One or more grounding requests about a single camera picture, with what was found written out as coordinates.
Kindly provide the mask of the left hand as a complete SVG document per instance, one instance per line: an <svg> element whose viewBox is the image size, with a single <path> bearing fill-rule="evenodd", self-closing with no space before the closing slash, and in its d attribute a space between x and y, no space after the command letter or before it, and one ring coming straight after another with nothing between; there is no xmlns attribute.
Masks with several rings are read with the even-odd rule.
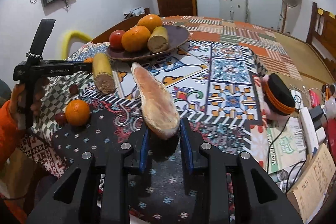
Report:
<svg viewBox="0 0 336 224"><path fill-rule="evenodd" d="M46 93L45 87L49 83L50 79L46 77L39 79L36 83L33 103L30 106L30 110L33 112L34 116L38 116L41 111L42 99ZM16 122L19 122L20 117L19 107L24 103L26 103L25 97L26 97L25 84L16 84L11 93L9 104L9 112Z"/></svg>

